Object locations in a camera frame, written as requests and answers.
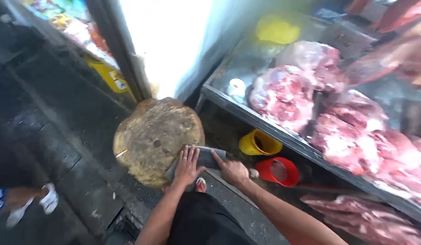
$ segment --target red bucket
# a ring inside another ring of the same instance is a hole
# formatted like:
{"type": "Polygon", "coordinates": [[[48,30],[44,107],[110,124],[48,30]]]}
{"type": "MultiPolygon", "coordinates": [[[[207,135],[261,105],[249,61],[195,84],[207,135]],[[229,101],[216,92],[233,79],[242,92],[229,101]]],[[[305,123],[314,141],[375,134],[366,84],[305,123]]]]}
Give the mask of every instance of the red bucket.
{"type": "Polygon", "coordinates": [[[291,187],[298,184],[300,175],[294,163],[284,157],[273,157],[256,164],[261,179],[291,187]]]}

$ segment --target black shorts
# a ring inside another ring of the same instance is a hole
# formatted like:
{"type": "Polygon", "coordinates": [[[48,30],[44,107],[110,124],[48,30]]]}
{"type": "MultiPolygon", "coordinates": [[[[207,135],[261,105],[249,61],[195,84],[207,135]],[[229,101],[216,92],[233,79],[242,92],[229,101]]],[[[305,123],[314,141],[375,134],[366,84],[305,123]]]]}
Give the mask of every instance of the black shorts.
{"type": "Polygon", "coordinates": [[[167,244],[256,245],[217,199],[194,191],[183,194],[167,244]]]}

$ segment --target forearm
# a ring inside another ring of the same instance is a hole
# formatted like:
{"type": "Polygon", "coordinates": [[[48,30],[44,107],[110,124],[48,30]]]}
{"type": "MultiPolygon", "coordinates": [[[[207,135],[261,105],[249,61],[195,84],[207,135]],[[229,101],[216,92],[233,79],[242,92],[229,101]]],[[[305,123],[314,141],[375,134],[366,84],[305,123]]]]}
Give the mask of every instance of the forearm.
{"type": "Polygon", "coordinates": [[[185,191],[183,183],[173,183],[153,209],[135,245],[161,245],[167,242],[177,205],[185,191]]]}
{"type": "Polygon", "coordinates": [[[292,244],[345,245],[332,230],[309,214],[275,197],[251,180],[237,185],[292,244]]]}

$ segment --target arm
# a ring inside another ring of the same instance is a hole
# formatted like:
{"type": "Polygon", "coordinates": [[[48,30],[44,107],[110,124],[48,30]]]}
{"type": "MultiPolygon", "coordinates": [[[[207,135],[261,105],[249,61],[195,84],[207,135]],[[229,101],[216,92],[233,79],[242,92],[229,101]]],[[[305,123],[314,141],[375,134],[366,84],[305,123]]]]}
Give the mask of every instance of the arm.
{"type": "Polygon", "coordinates": [[[224,162],[215,152],[212,155],[223,179],[250,198],[292,245],[347,245],[326,225],[251,181],[241,162],[224,162]]]}
{"type": "Polygon", "coordinates": [[[190,150],[185,146],[181,151],[176,177],[162,200],[153,209],[135,245],[161,245],[167,242],[177,205],[186,186],[195,181],[206,169],[205,167],[196,169],[199,154],[200,150],[194,145],[190,150]]]}

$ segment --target finger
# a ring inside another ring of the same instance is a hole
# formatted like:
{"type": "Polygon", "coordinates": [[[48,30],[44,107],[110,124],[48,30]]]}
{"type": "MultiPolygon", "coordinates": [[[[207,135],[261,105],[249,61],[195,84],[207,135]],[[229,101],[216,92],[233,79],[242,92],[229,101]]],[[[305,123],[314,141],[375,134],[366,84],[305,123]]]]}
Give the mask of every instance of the finger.
{"type": "Polygon", "coordinates": [[[188,160],[192,161],[192,157],[194,155],[194,150],[195,150],[195,145],[191,146],[191,149],[189,149],[189,153],[188,153],[188,160]]]}
{"type": "Polygon", "coordinates": [[[183,158],[183,151],[181,150],[181,153],[179,155],[179,161],[183,160],[182,158],[183,158]]]}
{"type": "Polygon", "coordinates": [[[185,149],[183,150],[184,153],[183,153],[182,157],[188,158],[188,150],[189,150],[188,145],[185,145],[185,149]]]}
{"type": "Polygon", "coordinates": [[[197,175],[200,174],[200,173],[202,173],[204,170],[206,170],[206,167],[205,166],[198,167],[197,168],[197,175]]]}
{"type": "Polygon", "coordinates": [[[217,153],[214,150],[211,150],[210,153],[212,154],[213,158],[215,159],[215,161],[217,161],[220,167],[224,166],[225,162],[217,155],[217,153]]]}
{"type": "Polygon", "coordinates": [[[192,163],[195,165],[197,164],[198,157],[200,156],[200,149],[195,148],[194,156],[192,157],[192,163]]]}

